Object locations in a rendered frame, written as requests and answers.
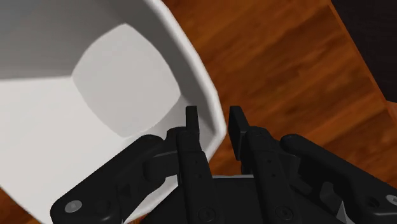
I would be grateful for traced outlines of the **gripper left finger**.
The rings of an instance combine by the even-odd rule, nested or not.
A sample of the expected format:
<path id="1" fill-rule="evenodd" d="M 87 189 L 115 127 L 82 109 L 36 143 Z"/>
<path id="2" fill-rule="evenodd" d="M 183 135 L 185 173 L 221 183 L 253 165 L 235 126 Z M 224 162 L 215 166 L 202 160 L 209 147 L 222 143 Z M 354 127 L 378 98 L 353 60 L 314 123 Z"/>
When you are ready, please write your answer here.
<path id="1" fill-rule="evenodd" d="M 186 224 L 222 224 L 224 215 L 200 147 L 197 107 L 186 107 L 185 118 L 185 126 L 169 129 L 165 138 L 139 137 L 57 199 L 50 208 L 53 224 L 124 224 L 173 175 L 184 193 Z"/>

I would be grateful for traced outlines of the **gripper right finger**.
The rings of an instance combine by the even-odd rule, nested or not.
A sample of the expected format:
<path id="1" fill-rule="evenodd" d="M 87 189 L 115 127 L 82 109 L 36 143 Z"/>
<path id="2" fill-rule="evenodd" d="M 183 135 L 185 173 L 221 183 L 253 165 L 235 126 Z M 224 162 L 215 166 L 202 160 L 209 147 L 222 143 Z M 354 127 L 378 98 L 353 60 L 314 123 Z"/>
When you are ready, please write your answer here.
<path id="1" fill-rule="evenodd" d="M 256 184 L 265 224 L 397 224 L 397 189 L 298 134 L 280 140 L 231 106 L 228 133 L 242 172 Z"/>

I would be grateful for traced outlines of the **white bowl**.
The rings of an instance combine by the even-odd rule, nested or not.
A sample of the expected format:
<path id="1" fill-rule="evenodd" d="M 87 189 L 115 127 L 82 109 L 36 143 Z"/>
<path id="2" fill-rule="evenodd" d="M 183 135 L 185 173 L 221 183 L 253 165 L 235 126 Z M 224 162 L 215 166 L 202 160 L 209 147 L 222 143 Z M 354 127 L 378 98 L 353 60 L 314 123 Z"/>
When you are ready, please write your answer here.
<path id="1" fill-rule="evenodd" d="M 138 137 L 184 125 L 188 105 L 212 157 L 218 93 L 162 0 L 0 0 L 0 187 L 41 223 Z"/>

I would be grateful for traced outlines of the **wooden table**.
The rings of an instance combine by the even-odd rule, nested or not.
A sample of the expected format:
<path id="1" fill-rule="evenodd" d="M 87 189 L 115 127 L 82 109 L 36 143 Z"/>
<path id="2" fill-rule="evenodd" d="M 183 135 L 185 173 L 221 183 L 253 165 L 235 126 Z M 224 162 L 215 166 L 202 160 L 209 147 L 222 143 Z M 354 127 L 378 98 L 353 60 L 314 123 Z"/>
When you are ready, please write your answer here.
<path id="1" fill-rule="evenodd" d="M 162 0 L 231 105 L 397 187 L 397 124 L 330 0 Z M 0 224 L 40 224 L 0 187 Z"/>

